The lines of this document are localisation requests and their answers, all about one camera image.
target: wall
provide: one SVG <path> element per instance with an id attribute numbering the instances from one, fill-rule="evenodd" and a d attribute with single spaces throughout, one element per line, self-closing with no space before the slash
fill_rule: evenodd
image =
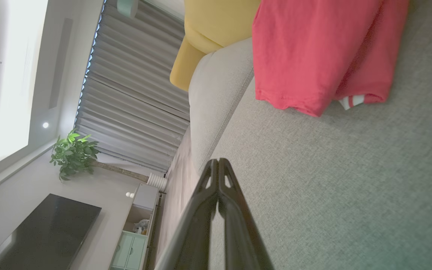
<path id="1" fill-rule="evenodd" d="M 84 74 L 102 7 L 103 0 L 79 0 L 74 9 L 76 26 L 73 27 L 66 56 L 65 82 L 61 84 L 64 92 L 61 93 L 59 134 L 67 134 L 74 127 Z"/>
<path id="2" fill-rule="evenodd" d="M 121 169 L 125 169 L 128 171 L 132 171 L 134 173 L 139 173 L 142 174 L 143 176 L 149 176 L 150 173 L 153 173 L 156 176 L 164 176 L 164 173 L 160 172 L 160 171 L 155 171 L 153 169 L 149 169 L 146 167 L 142 167 L 139 166 L 137 164 L 125 161 L 125 160 L 121 160 L 121 159 L 116 159 L 112 156 L 103 154 L 103 153 L 99 153 L 97 155 L 97 160 L 99 162 L 103 162 L 104 164 L 109 164 L 109 165 L 113 165 L 115 167 L 121 168 Z"/>
<path id="3" fill-rule="evenodd" d="M 93 175 L 83 174 L 61 183 L 58 168 L 49 160 L 48 151 L 0 185 L 0 244 L 53 193 L 102 208 L 71 269 L 108 270 L 132 204 L 125 193 L 134 192 L 141 182 L 95 168 Z"/>
<path id="4" fill-rule="evenodd" d="M 146 2 L 161 8 L 182 21 L 185 20 L 184 0 L 146 0 Z"/>

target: red t-shirt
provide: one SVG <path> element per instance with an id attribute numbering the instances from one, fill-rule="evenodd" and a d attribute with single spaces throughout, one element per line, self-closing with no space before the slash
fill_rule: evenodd
<path id="1" fill-rule="evenodd" d="M 409 0 L 262 0 L 252 25 L 256 99 L 321 116 L 331 100 L 385 102 Z"/>

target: gray fabric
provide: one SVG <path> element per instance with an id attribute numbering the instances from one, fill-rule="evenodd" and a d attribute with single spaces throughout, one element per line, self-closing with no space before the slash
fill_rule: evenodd
<path id="1" fill-rule="evenodd" d="M 253 76 L 251 38 L 200 60 L 189 86 L 192 156 L 197 171 L 209 160 Z"/>
<path id="2" fill-rule="evenodd" d="M 183 25 L 140 2 L 136 17 L 108 0 L 84 80 L 76 127 L 101 152 L 166 172 L 189 124 L 188 94 L 170 83 Z"/>
<path id="3" fill-rule="evenodd" d="M 219 157 L 275 269 L 432 270 L 432 1 L 409 15 L 387 103 L 313 118 L 255 100 L 252 83 Z M 212 230 L 224 269 L 221 217 Z"/>

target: tv screen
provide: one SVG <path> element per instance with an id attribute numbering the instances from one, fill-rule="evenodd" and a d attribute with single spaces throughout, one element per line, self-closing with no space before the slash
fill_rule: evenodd
<path id="1" fill-rule="evenodd" d="M 100 207 L 49 194 L 0 246 L 0 270 L 65 270 Z"/>

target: floor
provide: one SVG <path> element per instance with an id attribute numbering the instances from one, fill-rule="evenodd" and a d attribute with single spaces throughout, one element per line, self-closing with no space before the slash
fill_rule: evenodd
<path id="1" fill-rule="evenodd" d="M 156 262 L 173 237 L 183 210 L 185 210 L 185 206 L 199 180 L 199 175 L 192 165 L 191 126 L 187 128 L 184 134 L 166 177 L 168 178 L 168 186 L 159 222 Z"/>

